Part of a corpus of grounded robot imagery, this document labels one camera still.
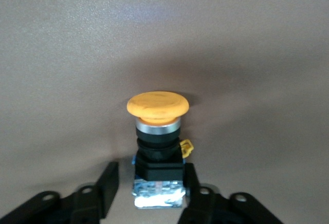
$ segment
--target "gray surface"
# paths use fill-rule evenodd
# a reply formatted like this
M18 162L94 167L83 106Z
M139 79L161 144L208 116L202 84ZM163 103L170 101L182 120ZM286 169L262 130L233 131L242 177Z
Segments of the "gray surface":
M127 100L184 94L200 180L246 191L284 223L329 219L329 0L0 0L0 216L121 161L102 223L137 211Z

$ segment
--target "transparent plastic housing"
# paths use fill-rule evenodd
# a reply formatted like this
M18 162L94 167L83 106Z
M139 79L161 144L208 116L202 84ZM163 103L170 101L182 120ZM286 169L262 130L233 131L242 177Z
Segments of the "transparent plastic housing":
M183 181L146 181L136 177L132 194L138 209L181 208L185 188Z

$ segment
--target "silver metal ring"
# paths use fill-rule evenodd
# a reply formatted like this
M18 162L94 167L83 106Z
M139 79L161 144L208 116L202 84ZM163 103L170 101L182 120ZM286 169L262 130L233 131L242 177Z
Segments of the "silver metal ring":
M140 118L136 118L136 128L142 133L151 135L163 135L177 131L180 128L180 117L176 118L174 123L168 125L148 125L145 124Z

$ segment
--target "yellow mushroom button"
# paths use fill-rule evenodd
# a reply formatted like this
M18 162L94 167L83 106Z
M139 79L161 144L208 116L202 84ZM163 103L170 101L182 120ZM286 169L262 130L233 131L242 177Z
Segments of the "yellow mushroom button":
M189 102L173 92L152 91L132 97L128 101L127 110L149 125L164 125L186 114Z

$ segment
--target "yellow button cap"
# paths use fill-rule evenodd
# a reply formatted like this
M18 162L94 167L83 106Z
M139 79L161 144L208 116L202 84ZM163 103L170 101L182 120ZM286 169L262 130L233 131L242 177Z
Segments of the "yellow button cap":
M167 91L145 92L132 97L127 110L150 125L170 124L187 113L189 102L185 97Z

